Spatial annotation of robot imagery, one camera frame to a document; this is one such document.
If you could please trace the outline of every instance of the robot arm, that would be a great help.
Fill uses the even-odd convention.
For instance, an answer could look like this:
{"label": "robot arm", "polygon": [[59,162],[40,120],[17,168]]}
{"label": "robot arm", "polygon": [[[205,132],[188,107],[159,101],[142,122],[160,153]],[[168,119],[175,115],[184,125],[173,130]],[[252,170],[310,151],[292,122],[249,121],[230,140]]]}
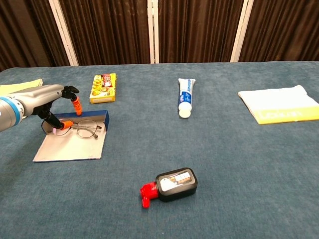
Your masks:
{"label": "robot arm", "polygon": [[79,93],[79,90],[73,86],[45,85],[0,96],[0,132],[30,115],[38,115],[52,127],[62,128],[63,123],[50,112],[52,103],[60,97],[70,99],[76,114],[80,115],[82,108],[75,93]]}

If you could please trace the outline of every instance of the snack box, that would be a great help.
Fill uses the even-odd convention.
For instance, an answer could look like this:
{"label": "snack box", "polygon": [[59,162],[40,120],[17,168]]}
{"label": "snack box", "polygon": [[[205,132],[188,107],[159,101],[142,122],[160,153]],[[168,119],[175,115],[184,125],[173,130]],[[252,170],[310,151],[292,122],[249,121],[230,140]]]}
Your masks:
{"label": "snack box", "polygon": [[95,75],[90,94],[90,103],[103,103],[115,101],[116,74],[107,73]]}

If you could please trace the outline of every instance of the eyeglasses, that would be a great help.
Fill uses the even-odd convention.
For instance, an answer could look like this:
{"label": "eyeglasses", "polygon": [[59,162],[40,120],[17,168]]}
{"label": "eyeglasses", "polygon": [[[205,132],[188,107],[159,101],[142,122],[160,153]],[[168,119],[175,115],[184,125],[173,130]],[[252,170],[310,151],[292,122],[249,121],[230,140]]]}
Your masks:
{"label": "eyeglasses", "polygon": [[98,124],[89,119],[82,120],[78,123],[75,123],[69,119],[59,119],[61,123],[63,123],[64,127],[62,129],[53,128],[53,133],[56,136],[62,136],[65,135],[70,129],[76,128],[77,134],[81,138],[98,138],[98,135],[96,134],[96,131],[98,129],[102,129],[102,127],[98,126]]}

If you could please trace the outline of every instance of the table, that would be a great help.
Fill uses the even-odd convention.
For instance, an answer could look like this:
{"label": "table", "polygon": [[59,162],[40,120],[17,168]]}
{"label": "table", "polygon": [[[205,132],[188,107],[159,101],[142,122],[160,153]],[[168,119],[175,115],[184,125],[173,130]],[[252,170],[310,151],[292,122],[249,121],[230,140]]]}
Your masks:
{"label": "table", "polygon": [[[95,74],[118,76],[114,103],[90,104]],[[319,62],[12,68],[0,84],[73,85],[84,111],[108,110],[102,159],[33,163],[44,133],[28,117],[0,133],[0,238],[317,238],[319,122],[258,125],[238,91],[302,85],[319,102]],[[190,118],[178,78],[194,78]],[[53,113],[72,112],[58,99]],[[141,206],[140,188],[190,167],[198,187]]]}

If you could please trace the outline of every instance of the curtain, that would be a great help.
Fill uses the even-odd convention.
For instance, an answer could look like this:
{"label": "curtain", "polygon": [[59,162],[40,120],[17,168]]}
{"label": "curtain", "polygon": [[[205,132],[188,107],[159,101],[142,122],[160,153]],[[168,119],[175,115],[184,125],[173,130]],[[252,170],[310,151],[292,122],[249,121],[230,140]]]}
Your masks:
{"label": "curtain", "polygon": [[0,1],[0,70],[69,65],[48,1]]}
{"label": "curtain", "polygon": [[150,63],[146,0],[60,0],[79,65]]}
{"label": "curtain", "polygon": [[244,0],[159,0],[159,61],[230,61]]}
{"label": "curtain", "polygon": [[318,0],[254,0],[239,61],[319,60]]}

